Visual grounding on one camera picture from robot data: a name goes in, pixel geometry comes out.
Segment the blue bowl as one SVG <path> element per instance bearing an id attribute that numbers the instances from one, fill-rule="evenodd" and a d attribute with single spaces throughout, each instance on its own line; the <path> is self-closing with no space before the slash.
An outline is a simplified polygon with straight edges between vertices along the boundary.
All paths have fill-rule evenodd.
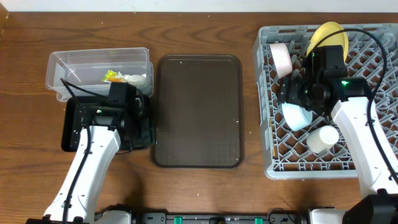
<path id="1" fill-rule="evenodd" d="M 293 131 L 307 127 L 313 119 L 312 111 L 290 103 L 282 103 L 282 114 Z"/>

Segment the pink bowl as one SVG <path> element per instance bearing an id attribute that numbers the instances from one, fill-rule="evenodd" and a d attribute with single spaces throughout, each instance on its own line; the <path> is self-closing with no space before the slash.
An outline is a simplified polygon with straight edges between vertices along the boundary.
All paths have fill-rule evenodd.
<path id="1" fill-rule="evenodd" d="M 292 70 L 292 62 L 287 46 L 283 43 L 270 44 L 270 50 L 275 65 L 275 69 L 279 78 L 289 75 Z"/>

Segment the white paper cup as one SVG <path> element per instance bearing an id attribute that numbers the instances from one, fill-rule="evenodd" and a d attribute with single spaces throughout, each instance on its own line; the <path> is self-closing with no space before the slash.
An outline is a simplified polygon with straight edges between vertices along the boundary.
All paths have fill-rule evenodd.
<path id="1" fill-rule="evenodd" d="M 339 132 L 333 126 L 323 126 L 312 131 L 307 138 L 308 148 L 319 154 L 332 148 L 339 140 Z"/>

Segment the yellow plate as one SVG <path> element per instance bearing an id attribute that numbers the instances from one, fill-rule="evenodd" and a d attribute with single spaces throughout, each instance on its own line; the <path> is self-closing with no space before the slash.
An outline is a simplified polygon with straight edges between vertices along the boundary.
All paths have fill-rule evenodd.
<path id="1" fill-rule="evenodd" d="M 306 56 L 310 54 L 313 50 L 314 46 L 319 43 L 324 37 L 339 30 L 343 30 L 343 28 L 336 22 L 326 22 L 322 24 L 312 35 L 310 39 L 310 45 L 307 48 Z M 327 45 L 341 45 L 343 47 L 343 58 L 346 60 L 348 56 L 348 48 L 349 41 L 348 35 L 345 32 L 341 32 L 339 34 L 335 34 L 326 40 L 324 40 L 319 47 L 327 46 Z"/>

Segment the green snack wrapper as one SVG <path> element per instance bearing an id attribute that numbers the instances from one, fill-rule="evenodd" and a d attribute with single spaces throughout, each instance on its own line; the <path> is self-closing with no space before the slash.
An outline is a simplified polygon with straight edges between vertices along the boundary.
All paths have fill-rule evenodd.
<path id="1" fill-rule="evenodd" d="M 126 82 L 126 80 L 122 73 L 115 72 L 113 70 L 108 70 L 106 75 L 103 77 L 102 82 L 106 82 L 106 83 Z"/>

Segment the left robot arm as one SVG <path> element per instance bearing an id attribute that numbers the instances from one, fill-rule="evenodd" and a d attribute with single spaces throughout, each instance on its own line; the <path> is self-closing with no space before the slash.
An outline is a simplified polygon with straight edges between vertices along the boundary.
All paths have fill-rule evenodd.
<path id="1" fill-rule="evenodd" d="M 117 203 L 96 213 L 109 165 L 117 154 L 154 143 L 152 110 L 146 96 L 79 96 L 69 99 L 62 148 L 76 154 L 42 218 L 28 223 L 132 223 L 132 210 Z"/>

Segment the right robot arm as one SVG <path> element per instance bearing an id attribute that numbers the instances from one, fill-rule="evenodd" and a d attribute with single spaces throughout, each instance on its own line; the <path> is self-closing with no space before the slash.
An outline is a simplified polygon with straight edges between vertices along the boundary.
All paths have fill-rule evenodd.
<path id="1" fill-rule="evenodd" d="M 330 114 L 343 135 L 362 199 L 349 210 L 314 208 L 309 223 L 397 223 L 397 158 L 364 78 L 283 78 L 279 103 Z"/>

